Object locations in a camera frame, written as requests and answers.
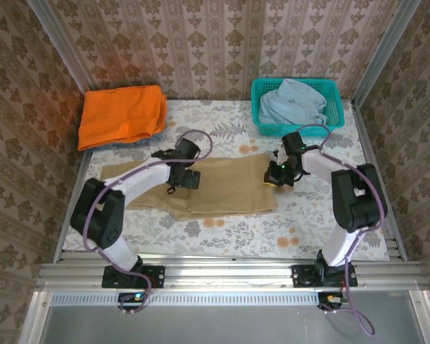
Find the grey metal panel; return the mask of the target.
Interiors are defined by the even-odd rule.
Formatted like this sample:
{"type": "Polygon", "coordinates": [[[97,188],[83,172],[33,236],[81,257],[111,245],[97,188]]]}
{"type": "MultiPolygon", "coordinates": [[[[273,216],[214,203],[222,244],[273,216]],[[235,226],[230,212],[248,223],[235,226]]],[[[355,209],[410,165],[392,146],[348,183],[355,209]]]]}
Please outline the grey metal panel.
{"type": "Polygon", "coordinates": [[[354,291],[372,323],[316,306],[150,306],[124,315],[117,305],[55,306],[34,294],[19,344],[430,344],[426,290],[354,291]]]}

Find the folded blue jeans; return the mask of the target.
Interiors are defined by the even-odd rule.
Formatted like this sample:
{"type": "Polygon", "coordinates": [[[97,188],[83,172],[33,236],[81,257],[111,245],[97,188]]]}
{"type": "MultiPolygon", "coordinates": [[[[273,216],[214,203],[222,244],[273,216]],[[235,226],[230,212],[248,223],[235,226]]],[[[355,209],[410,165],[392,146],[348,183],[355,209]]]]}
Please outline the folded blue jeans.
{"type": "Polygon", "coordinates": [[[149,138],[142,138],[140,140],[133,141],[131,143],[112,143],[111,146],[114,147],[126,147],[126,146],[145,146],[151,145],[163,140],[163,136],[161,133],[152,135],[149,138]]]}

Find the aluminium corner post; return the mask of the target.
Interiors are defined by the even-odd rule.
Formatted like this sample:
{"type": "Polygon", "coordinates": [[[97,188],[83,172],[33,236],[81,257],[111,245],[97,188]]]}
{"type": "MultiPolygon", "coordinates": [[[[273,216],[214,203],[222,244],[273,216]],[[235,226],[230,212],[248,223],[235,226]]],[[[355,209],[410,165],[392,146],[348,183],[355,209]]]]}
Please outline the aluminium corner post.
{"type": "Polygon", "coordinates": [[[27,0],[37,16],[49,39],[58,51],[72,79],[79,90],[85,94],[92,89],[93,81],[88,70],[79,58],[75,44],[70,41],[67,31],[62,27],[48,0],[27,0]]]}
{"type": "Polygon", "coordinates": [[[401,0],[351,98],[354,105],[360,107],[366,100],[420,3],[421,0],[401,0]]]}

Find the folded orange trousers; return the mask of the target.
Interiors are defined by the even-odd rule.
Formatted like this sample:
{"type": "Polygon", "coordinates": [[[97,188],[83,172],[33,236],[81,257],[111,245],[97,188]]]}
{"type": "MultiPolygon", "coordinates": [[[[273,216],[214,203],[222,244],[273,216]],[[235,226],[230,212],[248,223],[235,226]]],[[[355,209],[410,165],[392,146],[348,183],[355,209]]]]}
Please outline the folded orange trousers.
{"type": "Polygon", "coordinates": [[[158,85],[87,91],[77,148],[151,138],[164,130],[166,113],[167,97],[158,85]]]}

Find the tan trousers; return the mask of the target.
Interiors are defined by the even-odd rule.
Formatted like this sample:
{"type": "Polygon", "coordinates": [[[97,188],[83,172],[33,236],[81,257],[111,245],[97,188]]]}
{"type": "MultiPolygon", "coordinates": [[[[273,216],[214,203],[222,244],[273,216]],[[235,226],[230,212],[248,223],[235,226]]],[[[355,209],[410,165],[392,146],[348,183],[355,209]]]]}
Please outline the tan trousers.
{"type": "Polygon", "coordinates": [[[126,209],[166,211],[178,220],[258,214],[278,207],[272,186],[264,184],[269,156],[206,158],[192,165],[201,173],[196,190],[177,188],[167,193],[161,184],[131,201],[126,209]]]}

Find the light blue trousers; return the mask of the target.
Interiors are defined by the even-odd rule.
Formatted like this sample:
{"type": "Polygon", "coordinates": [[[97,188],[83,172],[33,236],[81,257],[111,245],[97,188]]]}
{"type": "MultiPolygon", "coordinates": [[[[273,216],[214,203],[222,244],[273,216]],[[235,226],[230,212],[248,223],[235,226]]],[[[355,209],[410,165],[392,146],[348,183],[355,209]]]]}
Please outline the light blue trousers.
{"type": "Polygon", "coordinates": [[[327,100],[305,83],[285,79],[260,98],[259,122],[274,125],[327,124],[327,100]]]}

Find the small black connector board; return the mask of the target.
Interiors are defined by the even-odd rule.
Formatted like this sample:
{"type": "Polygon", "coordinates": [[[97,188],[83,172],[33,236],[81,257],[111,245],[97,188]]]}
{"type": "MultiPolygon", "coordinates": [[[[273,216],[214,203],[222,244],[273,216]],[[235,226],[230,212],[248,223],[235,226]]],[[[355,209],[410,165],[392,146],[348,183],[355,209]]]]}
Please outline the small black connector board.
{"type": "Polygon", "coordinates": [[[342,292],[319,292],[318,305],[321,310],[339,310],[343,305],[348,304],[348,298],[342,292]]]}
{"type": "Polygon", "coordinates": [[[118,294],[118,308],[124,312],[137,312],[146,299],[144,292],[121,292],[118,294]]]}

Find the teal plastic basket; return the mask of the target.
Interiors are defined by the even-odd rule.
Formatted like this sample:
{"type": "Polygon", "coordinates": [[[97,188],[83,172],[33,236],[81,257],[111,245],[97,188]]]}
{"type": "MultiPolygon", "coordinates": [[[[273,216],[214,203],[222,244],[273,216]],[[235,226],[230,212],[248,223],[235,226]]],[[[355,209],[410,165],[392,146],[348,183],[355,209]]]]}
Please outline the teal plastic basket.
{"type": "MultiPolygon", "coordinates": [[[[325,137],[327,132],[321,127],[306,127],[302,128],[302,124],[266,124],[260,121],[260,100],[261,97],[273,90],[279,88],[284,78],[257,78],[252,81],[251,87],[251,113],[252,121],[256,125],[259,134],[264,136],[279,136],[282,137],[288,133],[300,131],[302,136],[307,137],[325,137]]],[[[335,81],[330,79],[315,79],[315,78],[294,78],[295,81],[301,82],[310,86],[315,91],[319,92],[327,101],[323,108],[323,115],[327,118],[326,126],[330,131],[342,128],[345,125],[345,115],[343,103],[335,81]]]]}

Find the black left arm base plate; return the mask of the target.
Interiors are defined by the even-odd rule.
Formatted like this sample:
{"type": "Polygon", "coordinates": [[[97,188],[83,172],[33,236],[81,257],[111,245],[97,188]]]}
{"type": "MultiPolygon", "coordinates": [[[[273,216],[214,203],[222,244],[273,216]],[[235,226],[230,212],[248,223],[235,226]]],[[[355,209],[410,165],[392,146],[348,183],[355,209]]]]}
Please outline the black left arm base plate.
{"type": "MultiPolygon", "coordinates": [[[[142,266],[141,274],[144,274],[150,280],[152,289],[163,288],[165,279],[164,266],[142,266]]],[[[108,266],[104,269],[101,286],[105,289],[146,289],[148,283],[142,277],[119,272],[114,267],[108,266]]]]}

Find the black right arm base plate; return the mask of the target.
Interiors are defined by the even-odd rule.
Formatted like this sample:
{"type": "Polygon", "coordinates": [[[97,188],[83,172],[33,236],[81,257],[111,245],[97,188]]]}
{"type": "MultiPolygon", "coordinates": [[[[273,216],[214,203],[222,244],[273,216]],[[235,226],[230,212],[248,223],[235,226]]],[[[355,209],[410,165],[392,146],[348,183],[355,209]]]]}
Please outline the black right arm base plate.
{"type": "Polygon", "coordinates": [[[345,266],[316,267],[315,264],[291,266],[294,287],[341,287],[345,282],[345,266]]]}

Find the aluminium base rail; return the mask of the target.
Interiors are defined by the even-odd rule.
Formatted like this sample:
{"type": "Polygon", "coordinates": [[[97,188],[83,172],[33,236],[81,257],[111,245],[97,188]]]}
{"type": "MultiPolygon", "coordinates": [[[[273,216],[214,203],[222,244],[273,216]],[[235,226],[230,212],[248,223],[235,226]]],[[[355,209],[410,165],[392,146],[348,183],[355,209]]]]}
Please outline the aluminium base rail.
{"type": "MultiPolygon", "coordinates": [[[[309,259],[210,257],[143,254],[146,265],[165,268],[165,290],[273,291],[293,288],[292,267],[309,259]]],[[[37,289],[98,291],[106,262],[89,252],[64,252],[60,260],[43,264],[37,289]]],[[[354,262],[359,291],[424,290],[426,278],[418,262],[401,260],[354,262]]]]}

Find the floral tablecloth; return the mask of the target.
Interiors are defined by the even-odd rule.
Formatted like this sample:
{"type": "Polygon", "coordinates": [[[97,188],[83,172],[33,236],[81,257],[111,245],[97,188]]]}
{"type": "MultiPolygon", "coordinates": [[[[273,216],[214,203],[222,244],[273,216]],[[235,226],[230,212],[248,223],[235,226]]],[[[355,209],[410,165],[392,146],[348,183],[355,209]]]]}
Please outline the floral tablecloth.
{"type": "MultiPolygon", "coordinates": [[[[185,135],[212,158],[269,153],[278,137],[260,135],[248,101],[171,100],[163,140],[145,146],[93,152],[84,182],[103,167],[143,161],[185,135]]],[[[178,220],[165,211],[126,211],[123,236],[139,254],[200,254],[227,257],[314,259],[335,227],[331,186],[304,176],[293,187],[274,192],[278,207],[265,214],[178,220]]]]}

